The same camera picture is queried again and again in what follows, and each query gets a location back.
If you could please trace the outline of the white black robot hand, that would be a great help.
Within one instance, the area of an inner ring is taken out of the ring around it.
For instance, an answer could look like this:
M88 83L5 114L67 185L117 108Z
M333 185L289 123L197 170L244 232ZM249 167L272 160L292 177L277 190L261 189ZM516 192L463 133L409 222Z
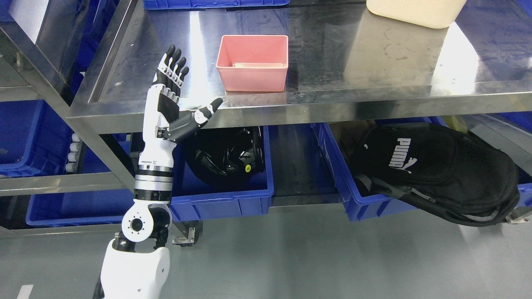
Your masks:
M157 64L144 108L141 170L163 172L173 168L176 145L204 127L223 103L219 97L180 116L178 102L189 72L186 62L181 49L171 45Z

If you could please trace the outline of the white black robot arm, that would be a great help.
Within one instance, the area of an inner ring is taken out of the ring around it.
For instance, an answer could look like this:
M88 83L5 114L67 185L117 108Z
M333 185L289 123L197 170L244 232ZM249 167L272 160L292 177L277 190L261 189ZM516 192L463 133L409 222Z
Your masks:
M95 299L158 299L170 270L167 248L175 144L145 142L135 175L133 206L108 243Z

